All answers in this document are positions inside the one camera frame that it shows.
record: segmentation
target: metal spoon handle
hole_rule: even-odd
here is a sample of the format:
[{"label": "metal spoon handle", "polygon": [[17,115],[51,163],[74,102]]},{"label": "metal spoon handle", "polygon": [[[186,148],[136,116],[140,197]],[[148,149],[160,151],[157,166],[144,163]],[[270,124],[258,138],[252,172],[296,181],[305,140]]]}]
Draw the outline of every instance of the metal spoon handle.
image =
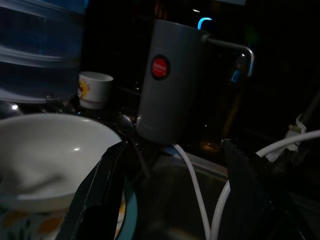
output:
[{"label": "metal spoon handle", "polygon": [[148,167],[147,164],[146,164],[146,161],[145,161],[144,156],[142,156],[139,148],[138,148],[137,145],[136,145],[135,140],[134,140],[132,137],[130,137],[130,136],[129,136],[128,138],[129,138],[129,140],[131,141],[131,143],[132,143],[132,145],[133,145],[133,148],[134,148],[134,150],[136,151],[136,154],[138,155],[139,162],[140,162],[140,164],[141,164],[141,167],[142,167],[142,170],[143,170],[145,176],[146,176],[147,178],[150,178],[150,177],[151,177],[151,171],[150,171],[149,167]]}]

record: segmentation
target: spoon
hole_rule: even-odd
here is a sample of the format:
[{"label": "spoon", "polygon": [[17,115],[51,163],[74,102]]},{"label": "spoon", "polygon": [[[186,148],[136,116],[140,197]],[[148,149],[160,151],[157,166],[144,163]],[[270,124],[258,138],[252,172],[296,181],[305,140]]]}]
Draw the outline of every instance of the spoon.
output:
[{"label": "spoon", "polygon": [[147,178],[151,177],[151,171],[146,164],[145,158],[142,156],[140,150],[137,147],[135,140],[132,138],[132,135],[135,133],[135,126],[132,123],[131,119],[124,114],[120,114],[116,119],[116,129],[122,135],[126,136],[133,145],[134,150],[136,151],[142,170]]}]

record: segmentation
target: sink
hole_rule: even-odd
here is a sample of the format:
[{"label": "sink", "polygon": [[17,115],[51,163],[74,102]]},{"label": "sink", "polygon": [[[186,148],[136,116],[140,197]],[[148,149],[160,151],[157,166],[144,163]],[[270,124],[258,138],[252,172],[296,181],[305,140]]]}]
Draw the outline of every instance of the sink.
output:
[{"label": "sink", "polygon": [[[211,222],[221,190],[227,181],[226,168],[189,154]],[[199,240],[204,228],[192,180],[185,162],[163,155],[153,166],[154,175],[136,189],[137,240]]]}]

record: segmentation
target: white cord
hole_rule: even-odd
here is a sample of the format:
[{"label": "white cord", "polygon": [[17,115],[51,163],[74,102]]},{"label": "white cord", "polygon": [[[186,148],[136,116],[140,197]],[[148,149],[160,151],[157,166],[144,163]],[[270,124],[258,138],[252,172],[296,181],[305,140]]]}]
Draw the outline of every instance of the white cord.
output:
[{"label": "white cord", "polygon": [[196,173],[195,173],[195,169],[192,166],[192,163],[191,163],[188,155],[186,154],[186,152],[178,144],[174,144],[172,146],[181,155],[182,159],[184,160],[184,162],[185,162],[185,164],[186,164],[186,166],[187,166],[187,168],[188,168],[188,170],[190,172],[192,183],[193,183],[193,188],[194,188],[194,191],[195,191],[196,199],[198,201],[198,205],[199,205],[199,209],[200,209],[200,213],[201,213],[205,239],[206,240],[210,240],[209,219],[208,219],[205,203],[204,203],[201,191],[200,191],[199,182],[198,182],[198,179],[197,179],[197,176],[196,176]]},{"label": "white cord", "polygon": [[[280,141],[277,141],[273,144],[270,144],[262,148],[261,150],[257,151],[255,154],[263,158],[265,155],[275,150],[278,150],[280,148],[283,148],[287,145],[291,145],[296,142],[303,142],[311,139],[316,139],[316,138],[320,138],[320,130],[310,131],[304,134],[282,139]],[[224,211],[225,204],[227,202],[229,194],[230,194],[230,183],[229,181],[227,181],[226,184],[224,185],[222,192],[220,193],[218,203],[216,204],[214,209],[214,214],[213,214],[212,223],[211,223],[210,240],[218,240],[221,217],[222,217],[222,213]]]}]

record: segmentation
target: bowl rim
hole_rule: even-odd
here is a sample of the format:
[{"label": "bowl rim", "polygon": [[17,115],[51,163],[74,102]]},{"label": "bowl rim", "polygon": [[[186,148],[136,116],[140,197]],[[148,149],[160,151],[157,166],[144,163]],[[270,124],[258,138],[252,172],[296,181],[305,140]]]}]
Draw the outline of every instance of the bowl rim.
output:
[{"label": "bowl rim", "polygon": [[[71,115],[71,114],[65,114],[65,113],[32,113],[32,114],[25,114],[22,116],[11,117],[11,118],[0,120],[0,128],[2,125],[8,124],[8,123],[14,124],[23,119],[34,119],[34,120],[57,119],[57,120],[82,121],[82,122],[85,122],[85,124],[98,127],[101,129],[101,131],[105,131],[108,134],[113,133],[115,138],[118,138],[117,139],[118,142],[116,143],[119,143],[122,140],[119,137],[119,135],[115,131],[113,131],[110,127],[103,125],[102,123],[96,120],[83,117],[83,116]],[[77,190],[61,192],[57,194],[44,194],[44,195],[11,194],[11,193],[0,192],[0,198],[6,199],[6,200],[14,200],[14,201],[46,201],[46,200],[52,200],[52,199],[58,199],[58,198],[64,198],[64,197],[72,197],[76,193],[76,191]]]}]

